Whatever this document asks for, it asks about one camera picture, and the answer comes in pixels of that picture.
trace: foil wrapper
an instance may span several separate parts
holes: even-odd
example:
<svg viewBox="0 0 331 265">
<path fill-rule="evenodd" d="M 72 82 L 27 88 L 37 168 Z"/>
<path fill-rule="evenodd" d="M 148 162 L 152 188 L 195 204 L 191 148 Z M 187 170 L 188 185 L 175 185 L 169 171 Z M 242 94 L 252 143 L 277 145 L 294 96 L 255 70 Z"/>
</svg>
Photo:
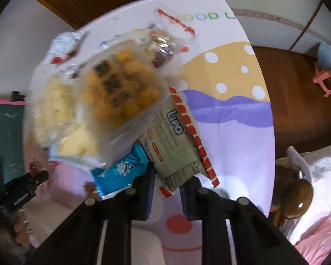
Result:
<svg viewBox="0 0 331 265">
<path fill-rule="evenodd" d="M 134 179 L 145 174 L 148 158 L 141 144 L 133 144 L 129 154 L 109 169 L 95 168 L 91 171 L 96 189 L 101 196 L 132 185 Z"/>
<path fill-rule="evenodd" d="M 50 44 L 44 64 L 59 64 L 71 58 L 88 32 L 65 32 L 57 35 Z"/>
</svg>

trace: chalkboard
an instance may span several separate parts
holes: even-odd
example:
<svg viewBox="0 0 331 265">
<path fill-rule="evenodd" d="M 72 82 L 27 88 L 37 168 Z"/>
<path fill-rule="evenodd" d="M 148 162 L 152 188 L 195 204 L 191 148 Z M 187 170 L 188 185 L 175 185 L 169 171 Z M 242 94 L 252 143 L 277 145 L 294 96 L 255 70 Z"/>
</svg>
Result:
<svg viewBox="0 0 331 265">
<path fill-rule="evenodd" d="M 0 163 L 5 183 L 25 173 L 22 143 L 23 110 L 24 106 L 20 103 L 0 104 Z"/>
</svg>

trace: blue snack wrapper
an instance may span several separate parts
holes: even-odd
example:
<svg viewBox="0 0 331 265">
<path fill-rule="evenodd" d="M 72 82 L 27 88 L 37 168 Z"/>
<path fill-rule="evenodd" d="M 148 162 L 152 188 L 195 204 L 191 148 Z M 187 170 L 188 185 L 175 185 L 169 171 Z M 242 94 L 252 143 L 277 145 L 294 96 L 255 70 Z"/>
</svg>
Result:
<svg viewBox="0 0 331 265">
<path fill-rule="evenodd" d="M 95 168 L 92 175 L 101 196 L 129 187 L 135 177 L 145 174 L 148 158 L 139 142 L 133 144 L 129 154 L 109 169 Z"/>
</svg>

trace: purple wave pattern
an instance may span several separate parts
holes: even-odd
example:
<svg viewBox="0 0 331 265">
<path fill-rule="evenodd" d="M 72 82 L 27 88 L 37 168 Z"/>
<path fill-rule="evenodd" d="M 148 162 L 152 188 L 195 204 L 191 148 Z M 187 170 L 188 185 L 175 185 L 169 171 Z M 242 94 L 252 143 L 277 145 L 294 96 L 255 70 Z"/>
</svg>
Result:
<svg viewBox="0 0 331 265">
<path fill-rule="evenodd" d="M 197 90 L 185 90 L 183 93 L 197 121 L 221 124 L 236 120 L 253 127 L 273 126 L 270 102 L 255 101 L 244 96 L 221 101 Z"/>
</svg>

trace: yellow pattern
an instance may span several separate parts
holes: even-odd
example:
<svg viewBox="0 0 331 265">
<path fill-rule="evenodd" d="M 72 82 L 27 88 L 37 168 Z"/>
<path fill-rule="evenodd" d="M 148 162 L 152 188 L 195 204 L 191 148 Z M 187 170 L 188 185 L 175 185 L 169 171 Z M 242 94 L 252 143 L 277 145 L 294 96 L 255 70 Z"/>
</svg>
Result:
<svg viewBox="0 0 331 265">
<path fill-rule="evenodd" d="M 183 66 L 184 73 L 180 78 L 186 81 L 189 90 L 198 90 L 219 100 L 246 96 L 254 100 L 270 101 L 256 56 L 245 49 L 252 50 L 248 42 L 235 42 L 201 53 Z M 205 59 L 208 52 L 215 53 L 218 62 L 208 62 Z M 247 67 L 247 73 L 242 72 L 242 66 Z M 216 86 L 219 83 L 226 85 L 225 93 L 217 91 Z M 264 98 L 253 95 L 254 86 L 262 87 Z"/>
</svg>

